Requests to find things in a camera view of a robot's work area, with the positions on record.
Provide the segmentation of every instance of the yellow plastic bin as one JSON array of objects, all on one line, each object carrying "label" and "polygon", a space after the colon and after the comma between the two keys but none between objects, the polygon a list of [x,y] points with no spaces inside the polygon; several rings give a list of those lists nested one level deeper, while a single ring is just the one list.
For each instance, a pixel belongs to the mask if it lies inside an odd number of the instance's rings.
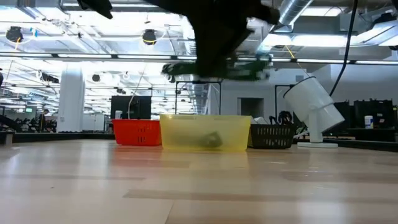
[{"label": "yellow plastic bin", "polygon": [[162,114],[162,145],[176,151],[245,151],[250,123],[250,116]]}]

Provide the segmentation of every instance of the black basket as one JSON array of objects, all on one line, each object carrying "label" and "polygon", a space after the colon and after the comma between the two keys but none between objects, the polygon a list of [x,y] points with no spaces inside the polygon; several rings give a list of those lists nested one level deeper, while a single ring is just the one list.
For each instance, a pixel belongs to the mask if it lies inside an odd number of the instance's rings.
[{"label": "black basket", "polygon": [[252,124],[248,146],[254,149],[288,149],[292,146],[293,125]]}]

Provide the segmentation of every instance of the white cylindrical light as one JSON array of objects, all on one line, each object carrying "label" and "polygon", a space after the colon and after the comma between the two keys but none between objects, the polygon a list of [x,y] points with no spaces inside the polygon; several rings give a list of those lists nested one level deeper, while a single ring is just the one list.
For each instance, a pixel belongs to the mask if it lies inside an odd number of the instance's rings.
[{"label": "white cylindrical light", "polygon": [[344,117],[335,108],[333,99],[315,77],[309,77],[297,83],[284,95],[298,119],[310,127],[310,113],[316,112],[317,131],[324,132],[344,121]]}]

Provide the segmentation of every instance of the red plastic basket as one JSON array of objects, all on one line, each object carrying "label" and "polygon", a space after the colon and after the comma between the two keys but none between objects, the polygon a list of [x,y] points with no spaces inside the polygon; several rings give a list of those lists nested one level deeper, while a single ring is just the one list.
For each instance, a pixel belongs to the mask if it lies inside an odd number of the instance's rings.
[{"label": "red plastic basket", "polygon": [[113,119],[116,142],[123,146],[159,146],[160,122],[137,119]]}]

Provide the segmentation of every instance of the lamp stand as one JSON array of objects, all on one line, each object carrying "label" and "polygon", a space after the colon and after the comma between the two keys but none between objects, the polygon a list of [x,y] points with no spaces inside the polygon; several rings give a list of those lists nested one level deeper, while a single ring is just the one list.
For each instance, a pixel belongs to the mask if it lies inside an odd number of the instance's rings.
[{"label": "lamp stand", "polygon": [[310,142],[298,142],[298,147],[316,147],[316,148],[337,148],[338,145],[335,143],[324,143],[322,132],[319,130],[318,125],[318,113],[316,110],[312,110],[309,114],[309,130],[310,130]]}]

